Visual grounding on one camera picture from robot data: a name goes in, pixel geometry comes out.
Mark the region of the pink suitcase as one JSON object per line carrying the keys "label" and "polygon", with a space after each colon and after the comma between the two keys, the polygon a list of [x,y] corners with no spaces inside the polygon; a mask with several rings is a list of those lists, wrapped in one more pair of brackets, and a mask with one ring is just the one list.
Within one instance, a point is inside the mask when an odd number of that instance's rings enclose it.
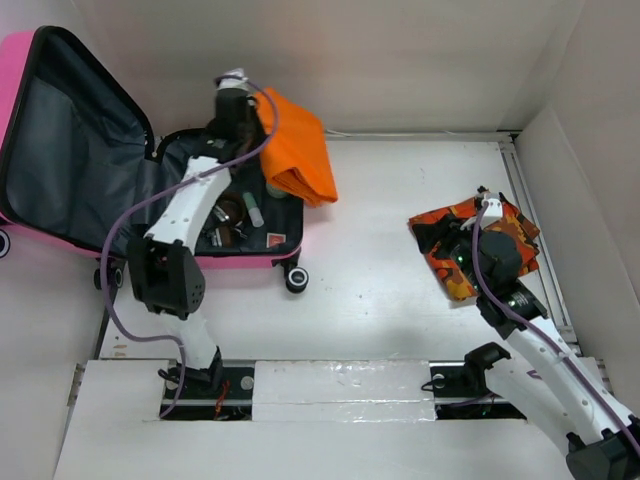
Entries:
{"label": "pink suitcase", "polygon": [[[69,30],[43,26],[1,42],[1,219],[89,256],[106,268],[96,282],[118,282],[127,246],[159,219],[184,180],[187,160],[205,127],[157,139],[147,115],[105,66]],[[299,198],[266,191],[260,154],[273,138],[228,164],[224,193],[255,197],[264,218],[231,248],[214,248],[201,231],[201,268],[281,266],[293,293],[308,272],[298,263],[303,235]],[[286,242],[269,249],[268,233]]]}

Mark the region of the white tape roll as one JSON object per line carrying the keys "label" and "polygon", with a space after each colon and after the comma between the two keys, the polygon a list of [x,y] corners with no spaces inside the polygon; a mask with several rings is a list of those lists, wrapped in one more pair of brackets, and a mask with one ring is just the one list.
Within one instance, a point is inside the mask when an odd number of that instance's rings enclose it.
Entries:
{"label": "white tape roll", "polygon": [[288,196],[287,192],[271,185],[270,183],[266,184],[266,191],[271,197],[275,199],[284,199]]}

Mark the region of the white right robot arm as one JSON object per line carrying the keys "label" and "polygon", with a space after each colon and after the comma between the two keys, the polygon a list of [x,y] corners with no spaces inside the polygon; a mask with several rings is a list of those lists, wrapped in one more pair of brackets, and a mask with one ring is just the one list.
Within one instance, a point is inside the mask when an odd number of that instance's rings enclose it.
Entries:
{"label": "white right robot arm", "polygon": [[441,278],[475,292],[502,340],[471,350],[450,372],[433,372],[427,388],[459,397],[461,408],[473,396],[503,398],[554,443],[575,479],[638,478],[639,417],[582,364],[521,282],[526,235],[451,214],[413,220],[410,229]]}

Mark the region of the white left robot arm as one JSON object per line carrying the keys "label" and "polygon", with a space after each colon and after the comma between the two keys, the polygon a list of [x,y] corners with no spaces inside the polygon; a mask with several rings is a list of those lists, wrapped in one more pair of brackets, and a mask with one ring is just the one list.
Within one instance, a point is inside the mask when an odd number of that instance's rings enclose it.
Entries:
{"label": "white left robot arm", "polygon": [[260,138],[250,97],[246,87],[218,87],[215,117],[187,160],[183,179],[192,184],[173,194],[155,224],[127,246],[135,299],[158,316],[184,352],[176,368],[162,371],[161,377],[178,383],[184,375],[183,388],[205,397],[222,387],[223,365],[199,312],[206,282],[195,250],[218,198],[231,184],[227,168],[209,176],[205,172],[250,152]]}

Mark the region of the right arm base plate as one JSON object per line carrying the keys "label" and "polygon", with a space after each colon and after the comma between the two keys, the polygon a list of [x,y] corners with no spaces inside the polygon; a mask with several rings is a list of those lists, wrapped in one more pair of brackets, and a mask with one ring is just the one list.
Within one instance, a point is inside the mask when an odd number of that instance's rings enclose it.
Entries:
{"label": "right arm base plate", "polygon": [[462,361],[429,363],[421,390],[432,396],[437,420],[525,420],[506,400],[475,382]]}

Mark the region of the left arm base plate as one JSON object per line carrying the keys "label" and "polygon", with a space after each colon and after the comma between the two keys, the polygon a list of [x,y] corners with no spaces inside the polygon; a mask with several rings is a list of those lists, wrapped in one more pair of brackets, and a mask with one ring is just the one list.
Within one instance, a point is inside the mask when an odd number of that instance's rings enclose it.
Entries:
{"label": "left arm base plate", "polygon": [[252,419],[255,367],[249,364],[224,366],[222,383],[216,391],[187,380],[177,405],[166,421],[250,421]]}

